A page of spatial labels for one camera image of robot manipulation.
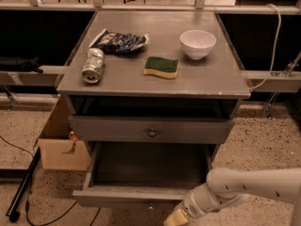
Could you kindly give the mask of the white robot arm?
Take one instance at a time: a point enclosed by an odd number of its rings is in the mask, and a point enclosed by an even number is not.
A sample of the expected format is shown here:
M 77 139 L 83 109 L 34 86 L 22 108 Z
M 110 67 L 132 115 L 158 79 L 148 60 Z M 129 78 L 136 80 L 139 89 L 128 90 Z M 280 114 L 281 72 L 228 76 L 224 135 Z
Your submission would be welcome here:
M 301 226 L 301 169 L 239 171 L 211 169 L 206 182 L 189 191 L 164 222 L 165 226 L 185 226 L 192 218 L 238 205 L 248 195 L 294 205 L 290 226 Z

